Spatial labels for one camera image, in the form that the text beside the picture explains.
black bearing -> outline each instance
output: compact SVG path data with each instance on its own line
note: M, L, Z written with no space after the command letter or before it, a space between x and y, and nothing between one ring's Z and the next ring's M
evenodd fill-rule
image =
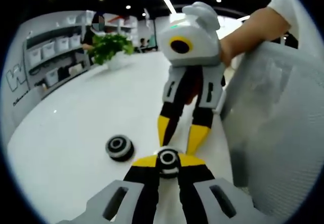
M110 158L118 162L127 161L134 154L134 145L124 135L116 135L110 138L106 144L106 151Z
M161 178L175 178L179 171L179 156L176 150L167 148L157 154L157 163Z

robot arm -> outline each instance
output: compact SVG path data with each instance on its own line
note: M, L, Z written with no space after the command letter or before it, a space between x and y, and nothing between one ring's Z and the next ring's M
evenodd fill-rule
M199 78L198 100L193 112L187 154L194 154L207 137L213 110L221 99L225 66L220 61L216 30L220 25L212 7L195 2L183 8L186 17L160 34L161 49L170 60L169 80L158 118L160 146L168 145L182 115L185 103Z

white tabletop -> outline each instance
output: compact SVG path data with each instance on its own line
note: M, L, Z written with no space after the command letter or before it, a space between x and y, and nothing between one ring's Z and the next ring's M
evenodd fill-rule
M21 190L49 223L71 220L88 199L123 179L134 159L158 147L157 118L169 62L162 53L132 55L128 66L100 66L73 79L34 108L16 129L8 159ZM170 145L185 151L194 102L186 106ZM135 157L117 163L105 151L116 134L128 136ZM198 150L215 177L232 180L225 134L218 116ZM154 223L186 223L176 180L161 180Z

white storage bin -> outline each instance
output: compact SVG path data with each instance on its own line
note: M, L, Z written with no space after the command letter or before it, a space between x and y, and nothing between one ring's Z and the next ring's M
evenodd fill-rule
M58 68L55 68L45 75L45 81L48 87L55 85L59 82L59 74L57 73Z
M59 38L56 40L57 51L63 52L69 49L69 38Z
M81 46L81 36L80 35L74 35L70 37L70 47L76 48Z
M93 19L94 16L95 16L94 11L90 11L90 10L86 11L86 24L87 25L91 25L92 19Z
M118 19L118 25L124 26L125 25L125 20L124 19Z
M29 52L30 67L34 67L42 60L41 48L34 49Z
M43 58L50 58L55 55L55 42L48 43L42 47Z
M76 23L76 15L69 15L66 17L66 23L68 25L74 25Z

human arm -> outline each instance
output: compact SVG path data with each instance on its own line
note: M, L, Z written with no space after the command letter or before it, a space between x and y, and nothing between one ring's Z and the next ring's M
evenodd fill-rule
M83 44L82 44L82 48L83 48L84 50L92 50L92 49L94 48L94 46L89 45L89 44L86 44L86 43L83 43Z
M93 36L94 34L90 30L86 32L85 38L82 41L82 48L84 50L91 50L94 48L93 41L92 41Z
M296 27L292 0L271 0L267 7L255 11L240 28L221 40L221 59L229 66L235 56L254 49L263 41L272 41L288 30L295 33Z
M289 29L289 23L273 8L259 9L241 27L220 41L221 60L228 67L237 55L254 49L263 41L274 40Z

